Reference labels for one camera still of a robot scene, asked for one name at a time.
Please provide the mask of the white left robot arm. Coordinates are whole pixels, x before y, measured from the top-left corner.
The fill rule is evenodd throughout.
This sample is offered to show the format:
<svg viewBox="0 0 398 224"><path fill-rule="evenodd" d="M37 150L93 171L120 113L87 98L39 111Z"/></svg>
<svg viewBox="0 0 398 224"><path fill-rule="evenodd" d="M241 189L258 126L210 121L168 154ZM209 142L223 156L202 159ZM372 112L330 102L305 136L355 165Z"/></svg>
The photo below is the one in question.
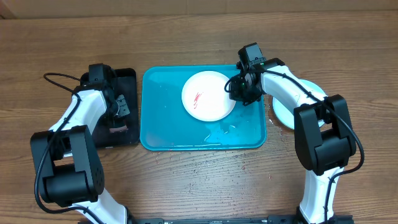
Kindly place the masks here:
<svg viewBox="0 0 398 224"><path fill-rule="evenodd" d="M46 213L79 211L92 223L135 223L104 187L104 171L91 136L107 110L103 93L75 93L60 120L30 139L34 194Z"/></svg>

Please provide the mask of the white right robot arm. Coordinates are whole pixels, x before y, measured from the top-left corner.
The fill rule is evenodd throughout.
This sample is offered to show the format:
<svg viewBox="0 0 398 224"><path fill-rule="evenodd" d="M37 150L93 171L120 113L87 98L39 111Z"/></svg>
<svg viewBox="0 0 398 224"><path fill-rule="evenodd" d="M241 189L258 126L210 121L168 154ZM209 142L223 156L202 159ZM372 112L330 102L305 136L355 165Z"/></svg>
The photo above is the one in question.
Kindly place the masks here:
<svg viewBox="0 0 398 224"><path fill-rule="evenodd" d="M352 223L352 217L333 211L338 179L349 172L345 167L356 152L345 99L309 87L277 58L241 60L236 67L239 74L224 86L232 100L247 106L268 94L293 114L295 152L306 170L303 199L294 222Z"/></svg>

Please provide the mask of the green orange sponge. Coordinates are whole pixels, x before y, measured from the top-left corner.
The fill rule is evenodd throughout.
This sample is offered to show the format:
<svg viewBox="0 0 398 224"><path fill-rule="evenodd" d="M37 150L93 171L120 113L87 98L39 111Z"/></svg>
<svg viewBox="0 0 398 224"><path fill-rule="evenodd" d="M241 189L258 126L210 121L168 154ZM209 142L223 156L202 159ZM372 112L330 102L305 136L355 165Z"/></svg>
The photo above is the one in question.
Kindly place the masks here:
<svg viewBox="0 0 398 224"><path fill-rule="evenodd" d="M109 129L110 133L118 133L118 132L123 132L123 131L127 131L127 126L122 126L122 127L118 127L118 128L110 128Z"/></svg>

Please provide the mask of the white plate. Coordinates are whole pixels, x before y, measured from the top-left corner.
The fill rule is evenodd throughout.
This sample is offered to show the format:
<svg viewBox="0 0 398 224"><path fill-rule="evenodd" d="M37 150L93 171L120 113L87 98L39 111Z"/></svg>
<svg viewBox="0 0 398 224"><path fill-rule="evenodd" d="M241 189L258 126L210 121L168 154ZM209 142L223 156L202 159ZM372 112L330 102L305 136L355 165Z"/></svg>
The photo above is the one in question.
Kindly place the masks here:
<svg viewBox="0 0 398 224"><path fill-rule="evenodd" d="M224 89L228 80L227 76L215 71L194 74L183 86L183 107L200 121L213 122L225 118L236 104Z"/></svg>

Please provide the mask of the light blue plate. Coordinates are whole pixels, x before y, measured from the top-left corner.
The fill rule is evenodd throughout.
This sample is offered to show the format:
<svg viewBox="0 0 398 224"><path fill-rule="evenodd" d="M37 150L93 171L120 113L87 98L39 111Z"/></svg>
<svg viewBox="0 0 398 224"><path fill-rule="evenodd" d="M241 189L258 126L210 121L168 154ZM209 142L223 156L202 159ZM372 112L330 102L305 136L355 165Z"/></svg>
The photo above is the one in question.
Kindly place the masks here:
<svg viewBox="0 0 398 224"><path fill-rule="evenodd" d="M314 89L315 91L325 95L326 93L315 83L301 79L306 86ZM276 98L272 99L273 112L277 119L286 127L294 129L294 116L293 114Z"/></svg>

